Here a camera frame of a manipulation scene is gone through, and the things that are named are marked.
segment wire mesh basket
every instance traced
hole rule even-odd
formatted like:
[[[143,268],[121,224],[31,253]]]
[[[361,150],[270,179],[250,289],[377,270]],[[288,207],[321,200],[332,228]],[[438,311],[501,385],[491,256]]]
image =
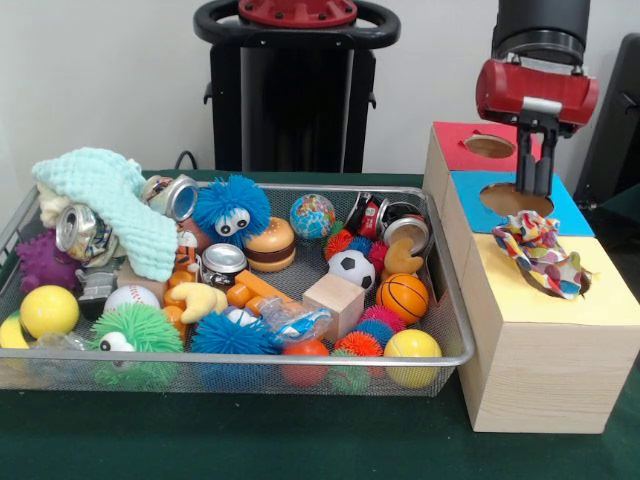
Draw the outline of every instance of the wire mesh basket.
[[[74,391],[159,391],[268,394],[354,394],[435,396],[456,366],[474,353],[474,341],[442,226],[431,197],[406,187],[261,185],[272,215],[288,218],[303,193],[327,197],[345,219],[360,191],[392,202],[409,202],[425,215],[430,239],[425,267],[418,272],[430,295],[429,310],[414,328],[433,336],[442,357],[302,357],[0,349],[0,388]],[[41,233],[37,191],[20,205],[0,235],[0,319],[19,309],[20,271],[15,245]],[[294,300],[328,271],[320,242],[298,242],[295,262],[277,273],[257,273]],[[375,289],[365,306],[375,303]],[[81,318],[75,332],[90,338],[92,322]],[[428,378],[421,388],[403,387],[394,378]]]

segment metal tray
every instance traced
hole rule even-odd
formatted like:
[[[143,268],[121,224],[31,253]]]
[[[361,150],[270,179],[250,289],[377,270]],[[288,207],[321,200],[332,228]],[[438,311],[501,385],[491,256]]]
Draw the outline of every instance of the metal tray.
[[[430,292],[430,308],[416,325],[439,343],[440,358],[386,357],[292,357],[282,355],[217,355],[199,353],[115,353],[54,350],[0,349],[0,388],[76,391],[162,391],[162,392],[234,392],[332,395],[336,390],[329,376],[318,385],[300,388],[283,377],[282,369],[293,365],[297,377],[317,375],[328,369],[331,378],[349,377],[368,370],[370,382],[362,395],[435,396],[456,366],[466,363],[474,353],[474,340],[453,269],[442,225],[433,199],[419,189],[405,187],[351,187],[327,185],[261,185],[271,201],[273,215],[289,217],[292,203],[303,193],[319,193],[331,200],[338,218],[349,213],[357,193],[369,191],[391,201],[410,202],[420,208],[431,232],[424,252],[425,268],[419,272]],[[0,234],[0,320],[17,310],[23,295],[19,291],[20,271],[14,247],[43,230],[39,219],[37,191],[33,189]],[[284,293],[301,300],[303,292],[322,277],[328,266],[318,243],[298,243],[294,264],[278,273],[260,274]],[[374,293],[367,306],[374,304]],[[76,333],[89,337],[91,322],[81,319]],[[162,385],[129,382],[104,385],[96,382],[96,372],[113,361],[132,364],[145,362],[149,368],[169,371],[171,381]],[[391,368],[431,367],[435,380],[427,387],[410,389],[396,384],[388,375]]]

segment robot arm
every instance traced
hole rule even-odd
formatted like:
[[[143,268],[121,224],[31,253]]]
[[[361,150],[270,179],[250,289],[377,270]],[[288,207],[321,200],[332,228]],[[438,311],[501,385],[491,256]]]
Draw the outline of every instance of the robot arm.
[[[516,189],[551,194],[558,137],[585,125],[598,100],[598,82],[582,70],[590,0],[500,0],[492,58],[476,85],[481,118],[518,128]],[[542,133],[541,158],[531,134]]]

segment yellow ball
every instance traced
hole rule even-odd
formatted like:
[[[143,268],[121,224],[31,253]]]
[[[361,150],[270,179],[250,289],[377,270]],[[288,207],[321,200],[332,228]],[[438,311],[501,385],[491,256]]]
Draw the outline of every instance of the yellow ball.
[[[20,322],[33,338],[45,333],[69,333],[78,323],[80,309],[62,287],[45,285],[32,290],[20,305]]]
[[[421,330],[396,333],[384,349],[385,357],[441,357],[440,346],[431,335]],[[437,367],[387,367],[387,373],[398,385],[424,388],[438,376]]]

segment baseball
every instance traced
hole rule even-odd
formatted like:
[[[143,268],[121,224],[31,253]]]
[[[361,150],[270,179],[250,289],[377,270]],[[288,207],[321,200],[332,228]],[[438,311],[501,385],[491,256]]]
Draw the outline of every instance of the baseball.
[[[104,304],[105,312],[112,312],[125,303],[143,303],[160,308],[158,299],[151,290],[140,285],[125,285],[120,287],[107,298]]]

